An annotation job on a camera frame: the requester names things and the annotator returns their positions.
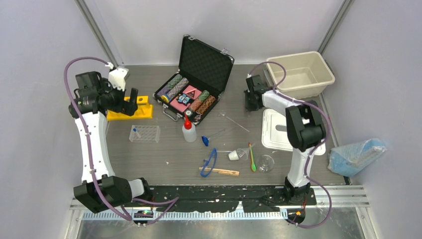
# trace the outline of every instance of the plastic spoon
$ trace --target plastic spoon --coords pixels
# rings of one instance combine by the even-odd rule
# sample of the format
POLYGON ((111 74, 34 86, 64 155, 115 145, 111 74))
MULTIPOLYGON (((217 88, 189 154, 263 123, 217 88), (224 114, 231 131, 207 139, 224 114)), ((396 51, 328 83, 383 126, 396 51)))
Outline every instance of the plastic spoon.
POLYGON ((252 172, 255 172, 256 166, 255 166, 255 162, 253 161, 253 152, 252 152, 252 147, 251 147, 250 142, 249 142, 249 148, 250 148, 250 151, 251 151, 251 169, 252 169, 252 172))

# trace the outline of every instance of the beige plastic tub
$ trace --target beige plastic tub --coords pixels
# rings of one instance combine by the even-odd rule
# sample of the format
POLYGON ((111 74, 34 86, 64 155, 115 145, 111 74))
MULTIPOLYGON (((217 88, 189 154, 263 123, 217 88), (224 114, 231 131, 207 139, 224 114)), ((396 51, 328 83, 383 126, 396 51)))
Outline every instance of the beige plastic tub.
MULTIPOLYGON (((286 68, 286 79, 277 88, 296 99, 317 96, 335 80, 321 54, 316 51, 271 57, 267 61, 275 61, 286 68)), ((273 82, 280 82, 284 76, 283 69, 275 64, 266 65, 273 82)))

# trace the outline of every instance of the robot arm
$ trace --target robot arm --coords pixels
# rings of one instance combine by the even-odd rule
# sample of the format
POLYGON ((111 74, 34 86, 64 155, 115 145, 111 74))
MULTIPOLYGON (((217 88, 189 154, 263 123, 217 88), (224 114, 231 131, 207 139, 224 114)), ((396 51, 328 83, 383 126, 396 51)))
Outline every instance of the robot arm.
MULTIPOLYGON (((76 76, 79 88, 75 92, 78 91, 79 95, 75 101, 88 125, 96 180, 107 201, 113 206, 120 206, 144 194, 145 190, 148 190, 148 184, 143 178, 127 181, 116 177, 111 167, 105 134, 107 111, 133 115, 137 110, 138 90, 132 88, 129 101, 125 101, 125 79, 128 70, 121 67, 114 68, 111 64, 108 66, 110 67, 108 79, 102 78, 98 72, 86 72, 76 76)), ((89 167, 87 137, 82 121, 72 105, 69 105, 69 111, 78 127, 83 156, 82 185, 74 188, 74 195, 88 209, 98 213, 108 208, 94 189, 89 167)))
POLYGON ((246 79, 245 91, 247 111, 257 111, 262 107, 271 108, 286 117, 287 136, 293 147, 290 171, 285 179, 286 199, 307 193, 311 186, 306 177, 311 170, 313 154, 311 150, 325 137, 321 115, 313 108, 293 103, 277 95, 278 90, 268 90, 259 75, 246 79))

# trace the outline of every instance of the white plastic container lid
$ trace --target white plastic container lid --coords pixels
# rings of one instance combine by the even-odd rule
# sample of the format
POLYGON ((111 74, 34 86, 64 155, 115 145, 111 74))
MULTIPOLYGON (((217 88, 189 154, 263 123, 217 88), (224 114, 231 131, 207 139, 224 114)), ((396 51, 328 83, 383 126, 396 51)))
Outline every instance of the white plastic container lid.
MULTIPOLYGON (((293 151, 293 147, 287 138, 286 117, 272 109, 264 110, 261 142, 266 148, 293 151)), ((315 155, 323 154, 325 154, 325 144, 315 151, 315 155)))

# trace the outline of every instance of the plastic cup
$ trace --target plastic cup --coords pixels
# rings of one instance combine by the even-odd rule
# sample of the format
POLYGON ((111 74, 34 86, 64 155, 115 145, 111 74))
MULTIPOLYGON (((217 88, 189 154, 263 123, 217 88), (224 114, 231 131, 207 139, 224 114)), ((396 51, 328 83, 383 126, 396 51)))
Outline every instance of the plastic cup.
POLYGON ((262 155, 256 166, 260 172, 269 172, 274 168, 274 159, 270 155, 262 155))
POLYGON ((239 159, 246 161, 249 158, 249 148, 238 148, 236 154, 239 159))
POLYGON ((232 152, 230 152, 230 153, 228 154, 228 159, 229 159, 230 161, 236 161, 236 160, 239 160, 239 156, 237 155, 236 150, 233 150, 232 152))

